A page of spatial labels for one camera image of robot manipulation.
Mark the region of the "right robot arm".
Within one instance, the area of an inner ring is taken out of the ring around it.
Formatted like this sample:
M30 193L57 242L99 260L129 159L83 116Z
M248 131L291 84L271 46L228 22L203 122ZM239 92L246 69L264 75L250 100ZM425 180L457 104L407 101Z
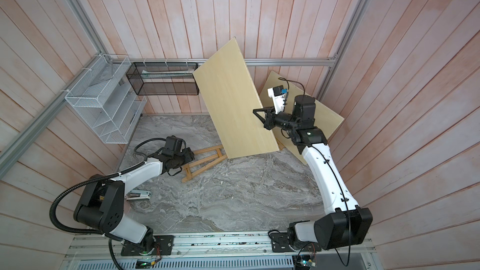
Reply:
M299 250L315 243L323 250L360 245L373 222L367 207L361 207L349 192L331 156L324 132L315 126L315 99L299 95L292 113L283 106L254 109L264 128L280 128L307 162L320 190L325 215L316 221L293 222L287 229L289 244Z

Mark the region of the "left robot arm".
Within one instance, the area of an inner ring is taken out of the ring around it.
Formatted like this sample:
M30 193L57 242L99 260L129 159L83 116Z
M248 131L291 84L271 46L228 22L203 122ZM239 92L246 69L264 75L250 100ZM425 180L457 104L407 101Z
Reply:
M157 176L176 170L194 161L194 152L185 140L168 136L148 139L134 149L142 161L118 172L115 177L93 176L74 210L75 221L99 231L101 235L129 243L150 252L155 245L153 230L125 214L126 195L137 186Z

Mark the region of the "wooden easel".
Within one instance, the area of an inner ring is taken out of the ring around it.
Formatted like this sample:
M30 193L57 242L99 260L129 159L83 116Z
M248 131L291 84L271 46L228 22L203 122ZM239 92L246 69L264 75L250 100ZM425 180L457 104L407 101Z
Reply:
M279 150L280 150L280 151L284 150L284 149L285 149L285 145L284 145L281 141L279 141L278 139L276 139L276 141L277 141L277 145L278 145L278 147L279 147Z
M199 160L195 160L193 162L190 162L189 164L184 165L182 167L182 170L185 171L186 176L182 178L182 183L191 181L196 176L199 176L205 171L210 170L214 166L226 160L228 157L226 153L223 152L223 150L223 145L217 145L194 151L195 156L205 153L212 153L212 155L203 157Z

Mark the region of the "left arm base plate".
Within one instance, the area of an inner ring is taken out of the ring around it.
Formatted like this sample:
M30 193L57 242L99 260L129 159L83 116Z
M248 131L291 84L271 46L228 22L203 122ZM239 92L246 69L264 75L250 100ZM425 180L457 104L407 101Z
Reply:
M121 256L169 256L173 249L173 235L146 236L140 243L125 241Z

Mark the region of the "plywood board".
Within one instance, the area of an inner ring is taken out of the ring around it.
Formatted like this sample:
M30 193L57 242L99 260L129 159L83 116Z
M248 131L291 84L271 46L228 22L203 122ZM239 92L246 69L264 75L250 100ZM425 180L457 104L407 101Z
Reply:
M269 76L267 77L267 81L259 94L259 98L262 102L264 108L268 108L274 106L273 100L268 96L268 89L283 85L287 88L287 82L280 80L281 76L276 72L270 72ZM288 99L287 104L284 109L286 113L291 114L293 111L295 97L303 94L303 88L296 83L289 83L289 91L288 91ZM314 125L318 127L327 139L340 127L344 118L328 108L327 106L320 103L318 100L315 100L315 114L314 114ZM282 135L280 128L275 127L272 129L272 132L276 139L286 147L294 156L297 157L304 165L306 164L305 159L299 153L297 147L291 142L291 140L285 138Z
M263 105L235 38L193 75L228 158L279 150L273 132L253 114Z

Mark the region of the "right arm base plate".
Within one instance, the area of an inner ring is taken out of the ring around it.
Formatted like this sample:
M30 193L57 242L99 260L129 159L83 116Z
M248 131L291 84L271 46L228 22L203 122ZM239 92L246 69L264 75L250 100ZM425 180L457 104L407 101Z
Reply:
M273 229L268 231L267 235L270 238L272 251L274 253L296 252L300 250L311 252L322 251L318 243L293 241L293 237L288 232L280 232Z

